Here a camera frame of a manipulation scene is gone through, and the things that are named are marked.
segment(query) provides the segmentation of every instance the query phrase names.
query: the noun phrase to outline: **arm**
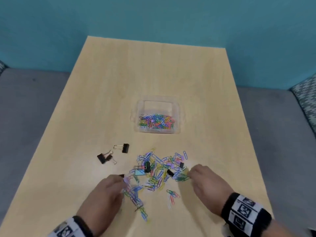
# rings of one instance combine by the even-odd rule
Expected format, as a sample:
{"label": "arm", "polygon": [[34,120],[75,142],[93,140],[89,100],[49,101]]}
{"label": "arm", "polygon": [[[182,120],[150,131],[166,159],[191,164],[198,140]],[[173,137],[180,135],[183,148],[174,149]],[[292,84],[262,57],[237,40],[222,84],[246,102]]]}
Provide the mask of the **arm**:
{"label": "arm", "polygon": [[119,211],[126,188],[123,178],[109,175],[88,195],[77,214],[56,227],[48,237],[99,237]]}
{"label": "arm", "polygon": [[[259,203],[235,193],[209,167],[196,165],[188,176],[192,179],[197,197],[212,213],[221,216],[229,224],[235,236],[292,237],[285,228],[271,220],[271,215]],[[243,208],[243,213],[238,211],[240,208]]]}

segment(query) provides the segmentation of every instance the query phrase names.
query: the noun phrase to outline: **plastic container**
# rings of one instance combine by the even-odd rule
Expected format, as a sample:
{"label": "plastic container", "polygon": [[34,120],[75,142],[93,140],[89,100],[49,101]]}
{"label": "plastic container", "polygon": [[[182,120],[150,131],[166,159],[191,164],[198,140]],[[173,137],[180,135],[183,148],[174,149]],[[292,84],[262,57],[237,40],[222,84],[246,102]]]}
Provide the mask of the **plastic container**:
{"label": "plastic container", "polygon": [[179,104],[174,97],[144,96],[137,103],[134,121],[135,131],[178,134],[180,133]]}

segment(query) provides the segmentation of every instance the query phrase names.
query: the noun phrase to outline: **wristband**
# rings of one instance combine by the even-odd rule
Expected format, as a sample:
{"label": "wristband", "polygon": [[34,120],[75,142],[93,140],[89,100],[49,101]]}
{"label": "wristband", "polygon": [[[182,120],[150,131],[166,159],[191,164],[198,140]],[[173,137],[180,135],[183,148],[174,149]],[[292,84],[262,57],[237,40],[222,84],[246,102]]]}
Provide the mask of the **wristband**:
{"label": "wristband", "polygon": [[93,237],[93,234],[83,219],[76,215],[58,225],[48,237]]}
{"label": "wristband", "polygon": [[259,237],[271,223],[271,215],[259,203],[232,193],[223,209],[222,218],[228,223],[233,235]]}

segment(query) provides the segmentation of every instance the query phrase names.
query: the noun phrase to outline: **teal wall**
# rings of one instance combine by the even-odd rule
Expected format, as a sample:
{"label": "teal wall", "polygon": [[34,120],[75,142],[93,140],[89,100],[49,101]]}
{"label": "teal wall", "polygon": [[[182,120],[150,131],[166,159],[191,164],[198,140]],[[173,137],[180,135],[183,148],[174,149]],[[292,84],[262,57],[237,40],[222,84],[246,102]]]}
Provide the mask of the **teal wall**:
{"label": "teal wall", "polygon": [[0,0],[0,60],[71,71],[87,35],[226,47],[236,84],[316,73],[316,0]]}

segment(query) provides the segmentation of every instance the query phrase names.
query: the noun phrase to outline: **wooden table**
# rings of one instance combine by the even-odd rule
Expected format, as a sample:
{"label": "wooden table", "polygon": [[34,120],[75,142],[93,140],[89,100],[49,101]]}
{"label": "wooden table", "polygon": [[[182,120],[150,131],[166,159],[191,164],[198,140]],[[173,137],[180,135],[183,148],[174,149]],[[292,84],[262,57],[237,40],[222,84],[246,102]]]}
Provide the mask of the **wooden table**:
{"label": "wooden table", "polygon": [[[177,98],[179,134],[134,131],[131,113],[143,95]],[[130,149],[114,152],[116,165],[99,162],[99,153],[123,143]],[[0,236],[46,236],[102,178],[128,173],[152,148],[160,157],[185,150],[188,167],[208,165],[271,212],[225,49],[88,37]],[[168,183],[181,196],[171,211],[165,190],[144,191],[150,220],[125,199],[105,235],[222,236],[223,220],[202,206],[190,181]]]}

